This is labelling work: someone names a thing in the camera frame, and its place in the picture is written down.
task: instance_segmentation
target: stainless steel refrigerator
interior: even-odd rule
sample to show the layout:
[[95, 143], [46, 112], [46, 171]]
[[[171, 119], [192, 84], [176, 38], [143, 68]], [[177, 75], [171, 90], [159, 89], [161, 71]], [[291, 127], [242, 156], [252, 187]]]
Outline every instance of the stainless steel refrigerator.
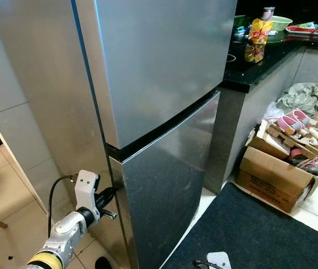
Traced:
[[59, 170], [119, 189], [119, 220], [91, 232], [122, 267], [159, 268], [197, 210], [235, 8], [0, 0], [1, 39]]

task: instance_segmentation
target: plastic container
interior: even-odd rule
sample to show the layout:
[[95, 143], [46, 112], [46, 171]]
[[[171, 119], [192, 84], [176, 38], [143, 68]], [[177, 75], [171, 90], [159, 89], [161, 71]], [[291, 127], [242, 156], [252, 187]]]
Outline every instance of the plastic container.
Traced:
[[250, 23], [250, 18], [248, 18], [246, 15], [237, 15], [235, 16], [233, 20], [233, 26], [234, 27], [247, 27]]
[[271, 31], [283, 31], [293, 21], [290, 18], [272, 16], [273, 26]]

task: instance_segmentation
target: freezer door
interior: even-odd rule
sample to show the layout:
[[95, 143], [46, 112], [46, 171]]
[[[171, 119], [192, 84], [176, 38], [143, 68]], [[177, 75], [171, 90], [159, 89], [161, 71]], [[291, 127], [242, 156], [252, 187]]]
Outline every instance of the freezer door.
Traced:
[[236, 0], [76, 4], [105, 140], [117, 149], [222, 81]]
[[120, 163], [110, 159], [132, 268], [159, 268], [199, 205], [215, 94], [165, 135]]

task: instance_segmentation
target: pink shoe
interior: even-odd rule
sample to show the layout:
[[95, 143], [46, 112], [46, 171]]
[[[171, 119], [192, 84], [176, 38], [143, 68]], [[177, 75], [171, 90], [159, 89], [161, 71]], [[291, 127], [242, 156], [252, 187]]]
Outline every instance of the pink shoe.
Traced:
[[311, 124], [310, 117], [298, 109], [291, 111], [290, 113], [287, 114], [287, 116], [298, 122], [301, 122], [302, 128], [308, 127]]
[[278, 126], [289, 135], [293, 135], [296, 131], [302, 129], [301, 122], [290, 118], [289, 116], [282, 116], [277, 120]]

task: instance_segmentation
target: crumpled cloth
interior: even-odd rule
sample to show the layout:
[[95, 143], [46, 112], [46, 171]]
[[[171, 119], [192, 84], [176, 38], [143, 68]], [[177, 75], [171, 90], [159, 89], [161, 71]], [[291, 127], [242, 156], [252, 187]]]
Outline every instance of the crumpled cloth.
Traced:
[[297, 83], [292, 85], [283, 93], [283, 96], [276, 102], [277, 108], [285, 113], [292, 109], [301, 109], [309, 116], [318, 111], [318, 84]]

